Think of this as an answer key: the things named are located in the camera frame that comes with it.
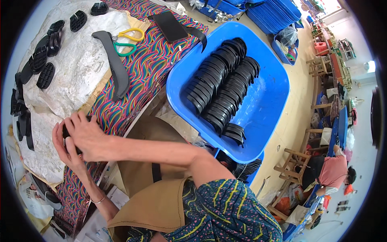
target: hand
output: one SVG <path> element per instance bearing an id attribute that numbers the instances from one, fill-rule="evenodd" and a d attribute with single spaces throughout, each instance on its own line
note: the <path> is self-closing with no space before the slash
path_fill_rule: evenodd
<path id="1" fill-rule="evenodd" d="M 85 114 L 80 111 L 73 113 L 64 120 L 68 133 L 74 144 L 82 151 L 85 161 L 109 161 L 109 140 L 113 136 L 106 135 L 97 124 L 97 117 L 93 116 L 89 122 Z"/>
<path id="2" fill-rule="evenodd" d="M 80 175 L 82 172 L 87 172 L 86 165 L 77 154 L 74 141 L 71 137 L 66 138 L 68 153 L 66 152 L 63 145 L 63 124 L 64 122 L 55 124 L 55 127 L 52 130 L 52 141 L 61 161 L 63 161 L 66 166 L 68 166 L 77 175 Z"/>

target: woman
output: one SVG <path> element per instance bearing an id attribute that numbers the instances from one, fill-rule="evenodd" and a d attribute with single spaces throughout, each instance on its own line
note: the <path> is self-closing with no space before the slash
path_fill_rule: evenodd
<path id="1" fill-rule="evenodd" d="M 302 176 L 302 189 L 306 192 L 315 184 L 322 187 L 317 190 L 317 196 L 328 195 L 337 192 L 342 183 L 352 184 L 356 179 L 356 171 L 352 167 L 347 168 L 346 156 L 338 145 L 333 146 L 335 157 L 312 157 Z"/>
<path id="2" fill-rule="evenodd" d="M 71 137 L 63 145 L 63 125 Z M 282 231 L 254 193 L 205 149 L 167 123 L 144 116 L 128 138 L 106 135 L 83 112 L 53 129 L 60 159 L 72 169 L 121 241 L 282 241 Z M 130 200 L 121 210 L 92 181 L 85 163 L 118 161 Z"/>

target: tiled floor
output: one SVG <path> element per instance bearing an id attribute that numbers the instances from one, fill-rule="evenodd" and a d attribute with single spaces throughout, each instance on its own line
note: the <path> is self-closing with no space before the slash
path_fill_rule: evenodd
<path id="1" fill-rule="evenodd" d="M 188 2 L 184 1 L 181 3 L 186 8 L 188 16 L 209 26 L 209 32 L 220 26 L 220 24 L 209 23 L 207 21 L 207 16 L 199 13 L 197 10 L 191 11 L 192 7 L 189 6 Z M 263 42 L 270 46 L 272 36 L 264 34 L 246 15 L 244 15 L 239 22 L 248 26 Z M 279 172 L 274 171 L 273 167 L 277 163 L 283 163 L 287 158 L 288 154 L 284 153 L 284 148 L 299 151 L 304 138 L 305 129 L 310 126 L 310 118 L 312 116 L 310 106 L 312 104 L 313 82 L 311 75 L 308 74 L 308 66 L 305 62 L 314 57 L 314 51 L 312 49 L 313 43 L 309 24 L 305 19 L 303 19 L 303 24 L 305 29 L 298 29 L 300 45 L 296 64 L 294 66 L 284 65 L 290 81 L 289 98 L 281 119 L 265 148 L 265 158 L 262 166 L 251 185 L 251 189 L 254 192 L 258 192 L 263 179 L 271 176 L 259 198 L 267 193 L 276 192 L 281 188 L 284 180 L 278 177 Z M 176 115 L 173 110 L 168 107 L 168 104 L 160 110 L 157 116 L 172 124 L 182 136 L 187 136 L 188 124 Z M 119 178 L 118 172 L 118 176 L 114 179 L 113 183 L 115 184 L 117 182 L 116 185 L 120 188 L 121 184 L 117 181 Z"/>

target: smartphone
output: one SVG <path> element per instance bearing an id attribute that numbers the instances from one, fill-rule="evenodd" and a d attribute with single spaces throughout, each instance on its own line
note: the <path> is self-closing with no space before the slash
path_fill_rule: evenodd
<path id="1" fill-rule="evenodd" d="M 159 26 L 161 32 L 164 34 L 169 43 L 188 37 L 184 27 L 177 21 L 170 11 L 153 15 L 153 20 L 157 26 Z"/>

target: clear plastic bag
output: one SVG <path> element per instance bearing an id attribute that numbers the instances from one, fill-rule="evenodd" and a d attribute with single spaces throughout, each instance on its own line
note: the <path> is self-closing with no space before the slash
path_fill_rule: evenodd
<path id="1" fill-rule="evenodd" d="M 280 38 L 280 42 L 287 47 L 294 45 L 294 43 L 296 43 L 296 40 L 298 39 L 297 30 L 290 26 L 281 30 L 278 33 L 278 36 Z"/>

